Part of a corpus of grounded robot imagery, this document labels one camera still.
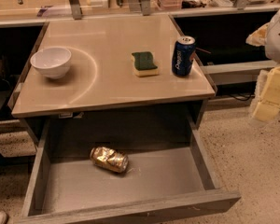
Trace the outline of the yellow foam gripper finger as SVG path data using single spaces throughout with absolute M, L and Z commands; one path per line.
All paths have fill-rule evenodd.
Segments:
M 251 102 L 251 118 L 267 122 L 280 112 L 280 66 L 261 70 Z

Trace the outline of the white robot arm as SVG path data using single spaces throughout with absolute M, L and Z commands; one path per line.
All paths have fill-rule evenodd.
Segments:
M 277 64 L 270 71 L 259 72 L 255 98 L 249 108 L 252 119 L 268 122 L 280 112 L 280 9 L 269 22 L 249 35 L 246 43 L 263 46 L 266 57 Z

